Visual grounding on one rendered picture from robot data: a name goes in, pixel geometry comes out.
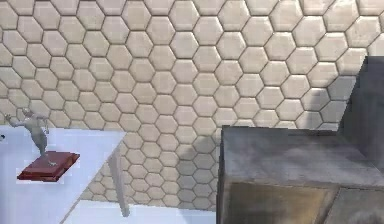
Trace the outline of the white table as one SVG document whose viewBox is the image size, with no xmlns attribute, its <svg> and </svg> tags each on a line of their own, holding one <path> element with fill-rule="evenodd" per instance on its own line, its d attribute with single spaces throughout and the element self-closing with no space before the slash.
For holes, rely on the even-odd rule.
<svg viewBox="0 0 384 224">
<path fill-rule="evenodd" d="M 123 132 L 52 128 L 50 150 L 80 155 L 56 182 L 19 180 L 39 152 L 23 127 L 1 125 L 0 134 L 5 136 L 0 141 L 0 224 L 61 224 L 104 163 L 109 164 L 121 213 L 129 215 L 118 150 Z"/>
</svg>

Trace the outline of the grey figure statue red base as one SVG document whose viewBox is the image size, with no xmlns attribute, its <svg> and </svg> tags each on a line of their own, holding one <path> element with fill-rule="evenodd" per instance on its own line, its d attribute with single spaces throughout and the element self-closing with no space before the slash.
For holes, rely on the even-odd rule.
<svg viewBox="0 0 384 224">
<path fill-rule="evenodd" d="M 18 180 L 57 182 L 62 175 L 80 158 L 73 152 L 48 151 L 48 118 L 23 108 L 23 121 L 13 121 L 10 114 L 5 120 L 14 128 L 24 127 L 39 150 L 40 156 L 25 167 L 17 176 Z"/>
</svg>

